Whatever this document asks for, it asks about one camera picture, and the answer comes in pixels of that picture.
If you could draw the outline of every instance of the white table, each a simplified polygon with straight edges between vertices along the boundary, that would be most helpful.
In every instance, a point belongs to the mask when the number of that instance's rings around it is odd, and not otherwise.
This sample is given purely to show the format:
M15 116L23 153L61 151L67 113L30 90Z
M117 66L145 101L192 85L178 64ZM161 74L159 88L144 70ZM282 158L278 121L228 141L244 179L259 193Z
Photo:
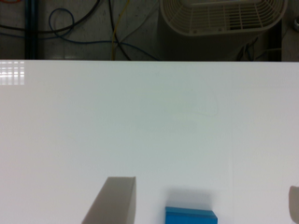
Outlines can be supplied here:
M299 64L1 62L0 223L80 223L108 176L136 176L136 224L291 222Z

